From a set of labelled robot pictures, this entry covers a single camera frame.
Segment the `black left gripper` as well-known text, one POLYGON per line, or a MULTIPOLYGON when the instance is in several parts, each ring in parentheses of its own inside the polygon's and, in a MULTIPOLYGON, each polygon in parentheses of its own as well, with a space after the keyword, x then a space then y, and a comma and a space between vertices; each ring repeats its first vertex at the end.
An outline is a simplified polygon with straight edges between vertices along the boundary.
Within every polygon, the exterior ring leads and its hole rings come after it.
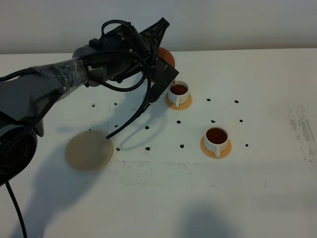
POLYGON ((125 78, 150 68, 158 54, 160 44, 169 22, 162 17, 147 29, 138 32, 131 23, 118 23, 117 27, 105 32, 110 26, 104 23, 101 36, 89 41, 88 67, 90 74, 98 80, 118 83, 125 78))

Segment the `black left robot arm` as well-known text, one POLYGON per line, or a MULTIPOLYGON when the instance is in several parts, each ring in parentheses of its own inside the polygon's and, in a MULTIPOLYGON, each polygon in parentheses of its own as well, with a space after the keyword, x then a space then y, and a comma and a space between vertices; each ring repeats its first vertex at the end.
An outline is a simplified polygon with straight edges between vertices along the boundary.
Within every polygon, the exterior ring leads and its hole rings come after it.
POLYGON ((127 21, 110 20, 71 59, 33 66, 0 79, 0 182, 8 183, 31 162, 37 138, 44 135, 43 118, 59 100, 80 86, 102 85, 131 92, 147 83, 145 97, 128 120, 132 123, 156 101, 177 71, 159 55, 169 22, 164 18, 138 32, 127 21))

